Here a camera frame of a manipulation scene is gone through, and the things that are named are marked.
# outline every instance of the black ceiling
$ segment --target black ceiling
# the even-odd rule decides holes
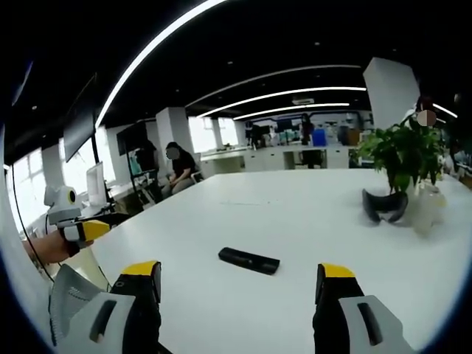
[[[49,137],[57,139],[61,117],[95,72],[97,102],[103,104],[140,50],[200,2],[133,1],[108,7],[80,1],[61,7],[15,3],[13,80],[31,60],[33,67],[7,122],[9,159]],[[462,10],[411,1],[394,6],[382,1],[228,0],[178,29],[151,53],[118,93],[104,122],[135,122],[251,77],[303,66],[348,64],[360,69],[309,69],[266,77],[189,105],[188,114],[291,89],[365,87],[362,72],[372,56],[411,65],[422,90],[452,108],[454,93],[467,81],[467,12]],[[317,103],[348,100],[353,108],[369,109],[366,92],[310,95]],[[284,107],[291,105],[291,98],[261,100],[223,113],[231,117]]]

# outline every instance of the potted plant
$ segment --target potted plant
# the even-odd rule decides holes
[[[360,144],[359,155],[373,160],[376,170],[386,170],[390,193],[406,192],[410,183],[431,179],[435,184],[441,171],[438,160],[443,151],[437,130],[423,127],[411,116],[409,127],[396,124],[382,130],[377,129]]]

